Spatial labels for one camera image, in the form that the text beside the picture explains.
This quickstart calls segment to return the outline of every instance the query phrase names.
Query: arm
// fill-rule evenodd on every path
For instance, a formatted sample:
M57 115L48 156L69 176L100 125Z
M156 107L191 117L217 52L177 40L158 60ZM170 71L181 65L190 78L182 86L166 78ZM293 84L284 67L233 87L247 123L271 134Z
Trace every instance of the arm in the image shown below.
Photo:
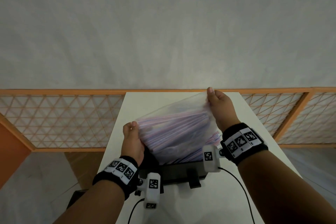
M240 123L224 93L208 88L208 100L222 132ZM238 171L266 224L336 223L335 209L270 151L245 158Z
M123 133L121 155L134 158L140 166L144 160L145 147L139 139L137 123L133 121L124 125ZM115 223L124 201L125 194L119 185L112 181L101 180L67 209L54 224Z

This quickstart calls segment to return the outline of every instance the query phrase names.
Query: forearm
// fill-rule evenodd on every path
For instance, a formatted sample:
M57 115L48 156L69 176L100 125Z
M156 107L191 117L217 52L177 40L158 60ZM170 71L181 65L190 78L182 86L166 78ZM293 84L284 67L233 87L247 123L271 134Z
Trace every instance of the forearm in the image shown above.
M266 224L336 223L333 207L270 151L246 158L238 170Z
M117 184L101 180L67 209L54 224L115 223L124 201L124 192Z

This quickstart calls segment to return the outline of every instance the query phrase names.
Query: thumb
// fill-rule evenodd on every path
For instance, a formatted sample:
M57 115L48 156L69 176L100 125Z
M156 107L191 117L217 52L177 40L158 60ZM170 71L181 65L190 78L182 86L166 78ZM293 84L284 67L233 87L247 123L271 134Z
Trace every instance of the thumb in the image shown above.
M139 126L136 121L132 121L132 129L129 132L129 135L132 139L138 139L139 138Z
M208 87L207 94L208 94L208 100L211 104L215 104L217 101L219 101L212 87Z

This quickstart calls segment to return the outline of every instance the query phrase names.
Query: wire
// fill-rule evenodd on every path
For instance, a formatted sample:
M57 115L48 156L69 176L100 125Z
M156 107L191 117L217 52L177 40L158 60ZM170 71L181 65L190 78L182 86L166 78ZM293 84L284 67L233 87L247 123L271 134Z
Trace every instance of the wire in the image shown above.
M247 202L249 203L249 208L250 208L250 212L251 212L252 221L253 221L253 224L255 224L255 222L254 222L254 218L253 218L252 209L251 209L251 205L250 205L250 201L249 201L249 197L247 196L247 193L246 193L246 191L245 191L243 185L242 185L241 182L237 179L237 177L234 176L232 173L230 173L229 171L227 171L227 170L224 169L224 168L221 168L221 167L218 167L218 168L221 169L221 170L224 170L224 171L227 172L227 173L229 173L230 175L232 175L232 176L237 180L237 182L239 182L240 186L242 187L243 191L245 192L245 195L246 195L246 198L247 198Z
M144 201L144 200L145 200L144 198L140 199L140 200L137 201L137 203L133 206L133 209L132 209L132 211L131 211L131 214L129 215L129 219L128 219L128 223L127 223L127 224L129 224L129 222L131 221L132 213L133 213L135 207L137 206L137 204L140 203L141 201Z

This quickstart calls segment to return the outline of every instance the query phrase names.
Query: table top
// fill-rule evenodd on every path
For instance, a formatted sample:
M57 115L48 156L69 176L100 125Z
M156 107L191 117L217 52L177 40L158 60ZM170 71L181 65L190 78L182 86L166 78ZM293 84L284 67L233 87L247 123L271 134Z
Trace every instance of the table top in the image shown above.
M191 97L194 92L128 92L120 109L115 126L107 144L99 172L114 158L120 156L123 142L122 127L145 114L165 105ZM267 142L269 150L288 167L299 174L272 136L254 114L238 92L226 92L233 102L241 122L254 128ZM233 173L242 184L235 164L225 158L220 159L221 167ZM137 205L130 223L252 223L246 196L238 182L228 173L209 173L201 181L202 187L190 189L188 183L168 185L160 195L158 209L145 210L142 203ZM125 201L117 223L127 223L135 203L143 198L133 194ZM263 223L250 198L255 223Z

